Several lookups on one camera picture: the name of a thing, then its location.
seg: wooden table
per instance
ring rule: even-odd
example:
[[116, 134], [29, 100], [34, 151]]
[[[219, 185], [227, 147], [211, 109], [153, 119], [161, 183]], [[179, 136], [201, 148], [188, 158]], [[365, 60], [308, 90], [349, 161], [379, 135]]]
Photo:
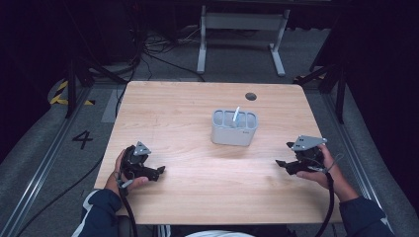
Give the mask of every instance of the wooden table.
[[[252, 143], [212, 143], [212, 112], [238, 106], [259, 118]], [[321, 223], [328, 191], [275, 162], [295, 160], [286, 143], [300, 134], [321, 136], [297, 85], [130, 82], [95, 188], [120, 152], [141, 141], [152, 151], [145, 165], [166, 170], [128, 195], [138, 224]], [[330, 221], [341, 221], [338, 204]]]

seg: sleeve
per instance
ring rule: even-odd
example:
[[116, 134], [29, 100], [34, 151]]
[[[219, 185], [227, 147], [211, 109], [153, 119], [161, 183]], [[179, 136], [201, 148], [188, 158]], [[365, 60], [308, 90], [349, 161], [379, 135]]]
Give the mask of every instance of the sleeve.
[[381, 222], [385, 213], [370, 199], [358, 197], [344, 201], [339, 209], [348, 237], [394, 236]]
[[114, 192], [106, 189], [92, 192], [83, 202], [82, 221], [72, 236], [118, 236], [116, 212], [121, 207]]

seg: metal frame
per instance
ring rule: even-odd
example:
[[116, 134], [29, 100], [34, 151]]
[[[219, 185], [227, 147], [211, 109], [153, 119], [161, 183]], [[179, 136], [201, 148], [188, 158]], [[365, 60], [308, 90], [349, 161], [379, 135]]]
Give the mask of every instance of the metal frame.
[[201, 45], [197, 72], [204, 74], [206, 70], [207, 29], [260, 30], [278, 32], [275, 43], [270, 44], [270, 52], [278, 75], [281, 77], [285, 76], [286, 72], [278, 50], [287, 26], [289, 14], [290, 10], [285, 10], [282, 15], [207, 13], [206, 6], [203, 6], [201, 12]]

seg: person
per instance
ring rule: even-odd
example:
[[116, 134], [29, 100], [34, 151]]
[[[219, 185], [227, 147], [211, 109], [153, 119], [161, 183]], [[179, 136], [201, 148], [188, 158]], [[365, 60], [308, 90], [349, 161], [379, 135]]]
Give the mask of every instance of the person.
[[[121, 209], [122, 201], [117, 183], [121, 161], [125, 150], [121, 152], [115, 163], [114, 172], [109, 176], [105, 187], [90, 193], [83, 202], [82, 221], [73, 233], [73, 237], [82, 236], [119, 236], [118, 217], [116, 212]], [[128, 191], [137, 189], [148, 182], [146, 177], [138, 177], [127, 187]]]
[[[324, 166], [334, 180], [333, 188], [340, 200], [339, 209], [348, 237], [367, 236], [394, 236], [394, 234], [381, 221], [385, 218], [384, 212], [372, 200], [358, 195], [343, 176], [339, 166], [334, 162], [326, 145], [318, 145], [324, 156]], [[120, 169], [124, 150], [117, 159], [115, 172]], [[122, 207], [115, 172], [111, 174], [102, 190], [94, 191], [86, 197], [83, 203], [83, 218], [73, 237], [81, 236], [118, 236], [118, 219], [116, 212]], [[327, 178], [321, 172], [297, 172], [302, 179], [317, 182], [321, 187], [328, 189]], [[145, 177], [137, 178], [127, 188], [133, 190], [148, 182]], [[194, 233], [189, 236], [253, 236], [248, 233], [238, 233], [225, 230], [211, 230]]]

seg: hand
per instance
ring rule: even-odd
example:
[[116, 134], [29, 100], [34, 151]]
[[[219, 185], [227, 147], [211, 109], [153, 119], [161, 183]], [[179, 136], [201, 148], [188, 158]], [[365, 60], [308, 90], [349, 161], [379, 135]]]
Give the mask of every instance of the hand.
[[[326, 169], [330, 169], [329, 173], [332, 176], [333, 181], [334, 181], [333, 188], [339, 200], [346, 201], [353, 198], [357, 198], [358, 197], [357, 192], [346, 181], [339, 166], [336, 163], [334, 163], [334, 159], [332, 155], [330, 154], [330, 151], [327, 149], [326, 145], [324, 144], [318, 145], [318, 148], [323, 153], [324, 166], [326, 167]], [[323, 174], [322, 172], [310, 173], [310, 172], [305, 172], [305, 171], [299, 171], [296, 173], [296, 175], [306, 180], [315, 181], [321, 187], [328, 189], [326, 175]]]
[[[124, 149], [120, 155], [117, 158], [117, 161], [115, 162], [115, 170], [114, 172], [111, 174], [111, 176], [108, 178], [108, 181], [105, 184], [105, 189], [111, 190], [113, 191], [116, 195], [120, 195], [120, 190], [118, 188], [118, 183], [117, 183], [117, 177], [118, 177], [118, 173], [120, 172], [120, 166], [121, 166], [121, 162], [123, 160], [123, 157], [126, 153], [126, 150]], [[127, 181], [127, 178], [125, 177], [125, 175], [123, 174], [122, 179], [124, 182]], [[133, 189], [136, 189], [142, 185], [144, 185], [145, 183], [148, 182], [148, 178], [147, 177], [138, 177], [135, 178], [132, 183], [127, 187], [128, 191], [130, 192]]]

